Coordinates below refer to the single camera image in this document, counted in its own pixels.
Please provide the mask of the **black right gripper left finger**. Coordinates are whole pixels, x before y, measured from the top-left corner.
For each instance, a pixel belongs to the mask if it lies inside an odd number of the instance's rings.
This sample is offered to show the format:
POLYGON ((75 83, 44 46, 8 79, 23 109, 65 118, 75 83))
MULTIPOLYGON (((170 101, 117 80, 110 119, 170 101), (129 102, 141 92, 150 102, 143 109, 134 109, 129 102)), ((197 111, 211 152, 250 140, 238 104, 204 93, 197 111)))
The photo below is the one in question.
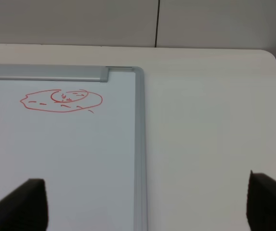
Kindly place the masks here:
POLYGON ((0 231, 45 231, 49 223, 43 179, 28 179, 0 200, 0 231))

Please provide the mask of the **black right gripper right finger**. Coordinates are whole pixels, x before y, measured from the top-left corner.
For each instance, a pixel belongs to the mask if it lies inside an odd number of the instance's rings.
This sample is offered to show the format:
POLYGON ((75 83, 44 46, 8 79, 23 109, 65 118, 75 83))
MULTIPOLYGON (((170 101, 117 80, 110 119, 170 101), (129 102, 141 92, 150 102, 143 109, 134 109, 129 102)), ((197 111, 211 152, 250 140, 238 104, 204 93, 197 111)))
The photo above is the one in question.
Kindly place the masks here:
POLYGON ((251 231, 276 231, 276 180, 250 173, 246 217, 251 231))

